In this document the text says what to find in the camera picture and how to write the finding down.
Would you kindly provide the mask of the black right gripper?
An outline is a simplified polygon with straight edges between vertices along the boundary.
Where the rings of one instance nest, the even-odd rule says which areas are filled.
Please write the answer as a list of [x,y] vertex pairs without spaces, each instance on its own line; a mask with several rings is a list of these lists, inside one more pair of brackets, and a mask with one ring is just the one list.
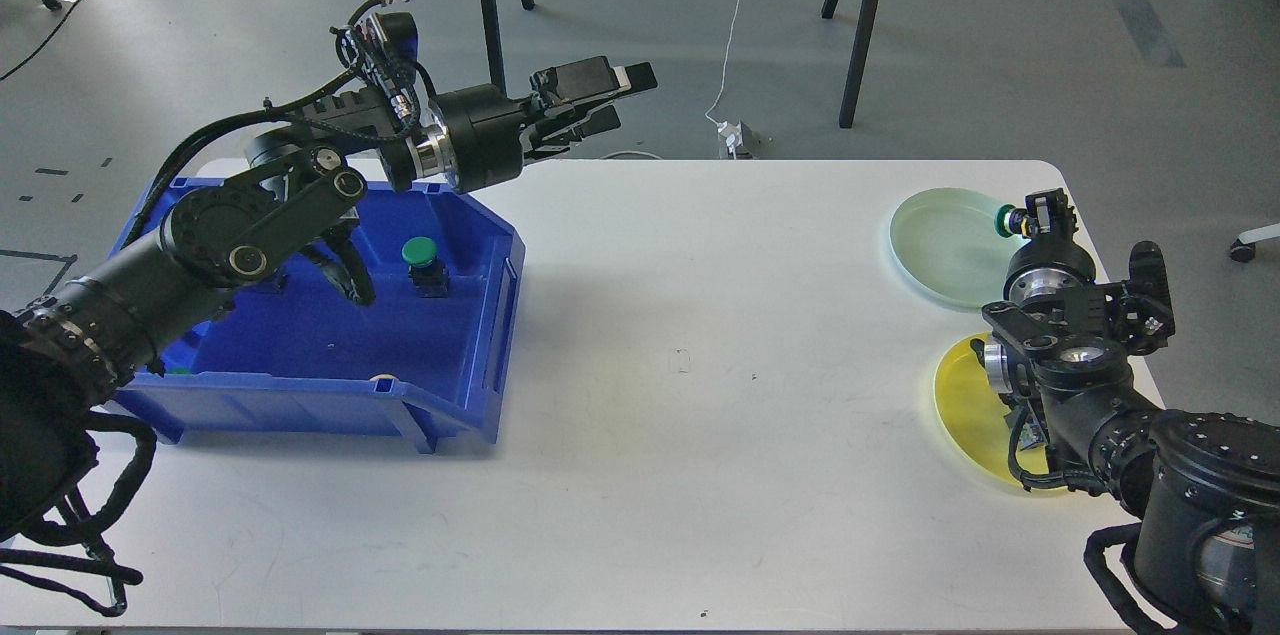
[[1075,243],[1078,221],[1066,189],[1039,189],[1025,197],[1024,206],[1028,243],[1012,253],[1004,298],[1027,301],[1094,283],[1094,261]]

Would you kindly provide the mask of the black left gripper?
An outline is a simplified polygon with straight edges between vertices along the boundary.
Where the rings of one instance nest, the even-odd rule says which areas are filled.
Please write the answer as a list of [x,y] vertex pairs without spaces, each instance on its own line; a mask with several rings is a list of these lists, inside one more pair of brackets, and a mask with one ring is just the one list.
[[415,178],[445,175],[460,193],[513,181],[524,160],[558,157],[573,143],[618,129],[608,102],[655,90],[658,82],[649,61],[614,67],[595,56],[536,70],[530,87],[524,99],[508,99],[495,84],[430,96],[415,131]]

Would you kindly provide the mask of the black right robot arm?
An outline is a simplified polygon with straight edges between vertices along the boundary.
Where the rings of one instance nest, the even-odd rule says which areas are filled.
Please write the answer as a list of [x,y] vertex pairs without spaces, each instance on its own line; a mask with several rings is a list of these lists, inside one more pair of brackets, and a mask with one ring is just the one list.
[[1000,207],[995,230],[1024,239],[974,344],[1010,408],[1010,474],[1027,490],[1110,494],[1132,515],[1092,533],[1083,559],[1134,632],[1162,632],[1149,604],[1184,632],[1275,634],[1277,429],[1165,410],[1134,388],[1132,357],[1175,332],[1161,248],[1143,239],[1128,279],[1101,283],[1064,189]]

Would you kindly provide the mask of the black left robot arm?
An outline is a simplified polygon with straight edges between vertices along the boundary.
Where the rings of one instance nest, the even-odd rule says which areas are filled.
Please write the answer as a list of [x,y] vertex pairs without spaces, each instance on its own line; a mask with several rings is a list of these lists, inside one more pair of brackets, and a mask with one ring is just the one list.
[[233,307],[294,255],[360,306],[375,291],[344,219],[369,184],[348,157],[375,149],[393,189],[445,175],[467,193],[620,124],[614,102],[657,87],[648,61],[585,58],[438,93],[412,15],[366,0],[333,29],[342,70],[300,99],[188,134],[146,189],[120,248],[18,312],[3,312],[3,576],[116,617],[142,574],[104,534],[147,478],[157,434],[102,407],[138,369]]

